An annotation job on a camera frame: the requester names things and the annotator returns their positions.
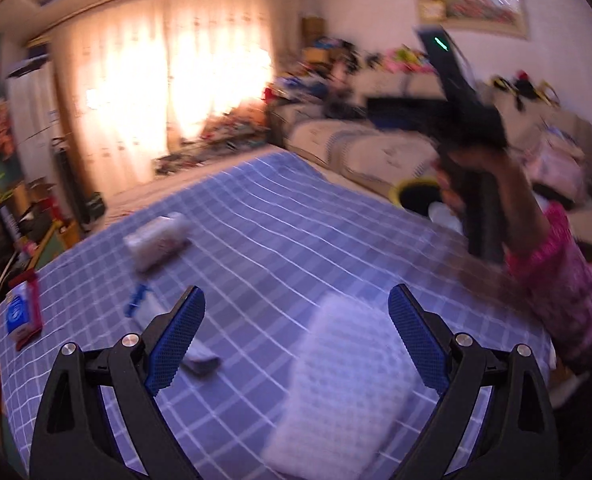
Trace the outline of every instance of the silver screw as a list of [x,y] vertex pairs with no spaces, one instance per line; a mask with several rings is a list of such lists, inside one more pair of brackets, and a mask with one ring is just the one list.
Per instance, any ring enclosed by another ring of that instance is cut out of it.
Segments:
[[62,346],[62,348],[60,349],[60,353],[63,355],[71,355],[74,353],[75,349],[76,349],[75,343],[67,343],[66,345]]
[[458,334],[456,336],[456,343],[460,346],[471,346],[474,344],[474,340],[469,334]]
[[527,345],[518,345],[518,353],[523,357],[529,357],[531,355],[531,348]]
[[134,346],[138,343],[140,338],[137,334],[127,334],[125,337],[122,338],[122,345],[123,346]]

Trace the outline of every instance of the curtain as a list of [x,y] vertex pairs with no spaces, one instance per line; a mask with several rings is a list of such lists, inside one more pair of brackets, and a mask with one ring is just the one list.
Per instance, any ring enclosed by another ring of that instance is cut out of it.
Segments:
[[57,27],[52,56],[87,172],[109,197],[298,59],[301,0],[118,0]]

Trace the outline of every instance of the green led indicator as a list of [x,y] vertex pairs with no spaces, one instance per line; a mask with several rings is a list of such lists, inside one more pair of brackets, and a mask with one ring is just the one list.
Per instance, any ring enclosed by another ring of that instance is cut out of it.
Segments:
[[449,47],[447,45],[445,45],[444,43],[442,43],[441,40],[439,40],[439,38],[433,38],[434,40],[436,40],[436,43],[438,43],[442,48],[444,48],[447,52],[449,51]]

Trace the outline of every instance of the blue textured pad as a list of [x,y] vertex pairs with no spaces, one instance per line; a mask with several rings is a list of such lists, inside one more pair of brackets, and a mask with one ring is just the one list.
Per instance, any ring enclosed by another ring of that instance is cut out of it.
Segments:
[[187,296],[149,354],[149,374],[145,386],[153,397],[172,383],[204,316],[205,295],[196,287]]
[[389,293],[389,316],[425,386],[444,394],[449,386],[447,356],[399,285]]

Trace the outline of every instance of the white textured cloth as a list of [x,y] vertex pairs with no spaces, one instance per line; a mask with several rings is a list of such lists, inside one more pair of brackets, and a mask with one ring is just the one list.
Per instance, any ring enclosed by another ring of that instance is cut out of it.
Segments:
[[285,412],[263,459],[306,480],[358,478],[386,439],[416,374],[387,314],[327,295],[302,341]]

